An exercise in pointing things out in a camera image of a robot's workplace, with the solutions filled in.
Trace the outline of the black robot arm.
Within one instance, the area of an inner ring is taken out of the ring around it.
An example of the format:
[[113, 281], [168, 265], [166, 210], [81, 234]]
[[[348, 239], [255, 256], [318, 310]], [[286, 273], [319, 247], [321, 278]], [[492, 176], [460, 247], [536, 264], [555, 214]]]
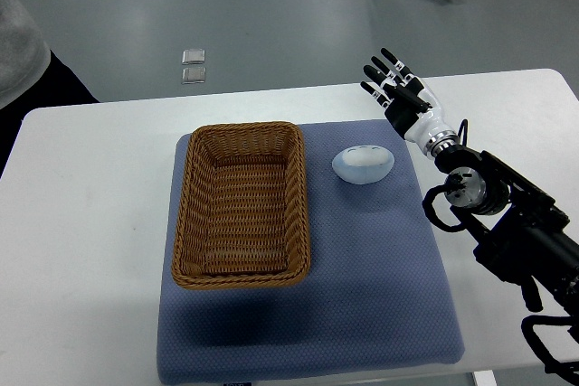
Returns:
[[432, 150], [445, 182], [425, 194], [428, 220], [448, 233], [467, 231], [475, 259], [504, 282], [520, 287], [530, 315], [521, 331], [535, 356], [572, 385], [578, 363], [561, 362], [536, 333], [538, 326], [566, 328], [578, 337], [578, 245], [564, 229], [568, 216], [555, 200], [487, 151], [467, 146], [468, 123]]

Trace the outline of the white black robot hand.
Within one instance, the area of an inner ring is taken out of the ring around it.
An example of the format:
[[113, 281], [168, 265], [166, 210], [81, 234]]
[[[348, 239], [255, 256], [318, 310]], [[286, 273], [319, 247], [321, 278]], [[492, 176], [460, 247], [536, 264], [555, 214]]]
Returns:
[[439, 100], [425, 82], [386, 48], [363, 68], [367, 77], [360, 86], [383, 108], [394, 131], [416, 144], [433, 159], [459, 143], [458, 133], [444, 120]]

